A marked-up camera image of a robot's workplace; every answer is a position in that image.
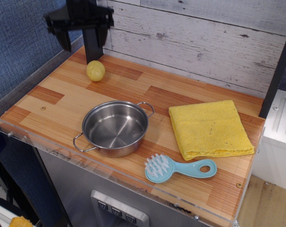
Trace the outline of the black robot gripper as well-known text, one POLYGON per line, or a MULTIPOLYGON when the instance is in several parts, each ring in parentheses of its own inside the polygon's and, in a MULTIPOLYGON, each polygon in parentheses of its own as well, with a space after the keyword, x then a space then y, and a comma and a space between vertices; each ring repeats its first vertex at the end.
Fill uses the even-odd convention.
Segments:
POLYGON ((91 0, 67 0, 60 9, 46 13, 44 20, 61 47, 71 52, 70 30, 96 28, 98 46, 103 47, 108 29, 114 25, 113 13, 113 9, 98 6, 91 0))

